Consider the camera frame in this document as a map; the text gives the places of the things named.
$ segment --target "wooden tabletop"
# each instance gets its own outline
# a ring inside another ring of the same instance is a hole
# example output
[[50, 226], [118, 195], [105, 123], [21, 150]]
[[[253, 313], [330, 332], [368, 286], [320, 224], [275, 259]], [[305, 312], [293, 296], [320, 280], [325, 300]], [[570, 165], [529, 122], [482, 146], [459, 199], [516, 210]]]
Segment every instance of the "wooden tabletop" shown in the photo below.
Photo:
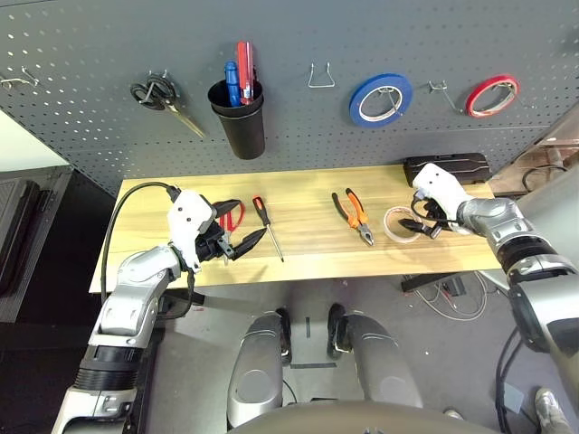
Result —
[[[266, 233], [251, 252], [230, 261], [227, 267], [222, 259], [202, 263], [202, 271], [196, 276], [198, 287], [499, 267], [486, 241], [478, 236], [443, 231], [434, 241], [421, 236], [410, 244], [399, 244], [386, 237], [384, 213], [393, 206], [409, 206], [413, 196], [401, 165], [130, 179], [123, 182], [119, 196], [134, 185], [153, 180], [195, 190], [210, 202], [241, 199], [247, 212], [242, 226], [232, 235], [233, 245], [261, 227], [252, 197], [258, 194], [266, 203], [285, 262], [280, 261]], [[330, 195], [336, 192], [353, 211], [344, 193], [347, 187], [354, 190], [369, 214], [374, 247], [365, 244], [358, 232], [348, 227], [332, 203]], [[466, 190], [473, 196], [492, 197], [487, 184], [467, 186]], [[165, 190], [156, 187], [134, 193], [125, 203], [110, 244], [108, 289], [114, 288], [122, 260], [169, 241], [166, 214], [170, 206]], [[90, 292], [100, 291], [99, 279], [97, 267]], [[173, 288], [185, 286], [184, 277], [171, 284]]]

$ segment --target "red tape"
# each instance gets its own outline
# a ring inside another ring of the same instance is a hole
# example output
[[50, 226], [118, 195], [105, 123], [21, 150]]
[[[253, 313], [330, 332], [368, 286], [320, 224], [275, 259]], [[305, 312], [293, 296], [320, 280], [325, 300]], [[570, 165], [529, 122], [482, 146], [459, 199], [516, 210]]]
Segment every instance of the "red tape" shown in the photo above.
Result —
[[[480, 98], [487, 90], [494, 88], [495, 86], [508, 86], [509, 93], [503, 100], [501, 100], [497, 105], [487, 108], [485, 110], [475, 110], [474, 105], [477, 99]], [[488, 116], [493, 116], [500, 111], [506, 109], [510, 103], [512, 103], [517, 97], [520, 91], [520, 85], [515, 77], [509, 74], [501, 74], [496, 77], [491, 77], [490, 79], [484, 80], [479, 86], [475, 88], [474, 91], [467, 98], [467, 114], [473, 118], [486, 118]]]

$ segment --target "black scissors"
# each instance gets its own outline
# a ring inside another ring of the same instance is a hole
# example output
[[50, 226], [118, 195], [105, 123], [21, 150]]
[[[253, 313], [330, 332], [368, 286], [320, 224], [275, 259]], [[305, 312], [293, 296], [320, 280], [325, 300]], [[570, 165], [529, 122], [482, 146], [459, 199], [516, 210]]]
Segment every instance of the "black scissors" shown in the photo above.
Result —
[[173, 86], [173, 84], [171, 84], [171, 82], [165, 77], [150, 74], [145, 85], [140, 83], [132, 84], [130, 87], [130, 94], [136, 102], [148, 109], [168, 109], [171, 114], [175, 115], [199, 137], [205, 137], [203, 130], [175, 107], [175, 101], [177, 99], [175, 86]]

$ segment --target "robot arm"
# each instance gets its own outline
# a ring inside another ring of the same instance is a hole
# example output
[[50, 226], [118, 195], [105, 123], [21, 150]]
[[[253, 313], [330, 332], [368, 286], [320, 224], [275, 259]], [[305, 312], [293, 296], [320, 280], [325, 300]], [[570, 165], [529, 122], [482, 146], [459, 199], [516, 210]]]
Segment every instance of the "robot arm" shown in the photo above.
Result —
[[147, 348], [167, 285], [189, 272], [193, 291], [200, 263], [226, 255], [235, 260], [261, 239], [253, 232], [233, 248], [214, 221], [239, 201], [209, 204], [192, 191], [179, 192], [168, 213], [172, 241], [136, 253], [120, 266], [117, 286], [103, 304], [76, 380], [64, 396], [52, 434], [121, 432], [137, 395], [141, 355]]
[[453, 231], [487, 239], [507, 274], [521, 336], [534, 351], [551, 354], [579, 409], [579, 270], [535, 231], [514, 201], [473, 198], [434, 164], [423, 168], [413, 187], [413, 203], [435, 201]]

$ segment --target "black cup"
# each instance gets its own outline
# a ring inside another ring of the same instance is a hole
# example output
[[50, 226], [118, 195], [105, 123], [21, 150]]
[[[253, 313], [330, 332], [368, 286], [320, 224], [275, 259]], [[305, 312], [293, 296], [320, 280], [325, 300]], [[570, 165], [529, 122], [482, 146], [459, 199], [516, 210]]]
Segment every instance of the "black cup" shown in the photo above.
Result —
[[232, 107], [225, 80], [215, 83], [207, 93], [211, 107], [221, 120], [233, 153], [242, 160], [257, 158], [265, 150], [263, 134], [263, 92], [258, 81], [253, 83], [253, 102]]

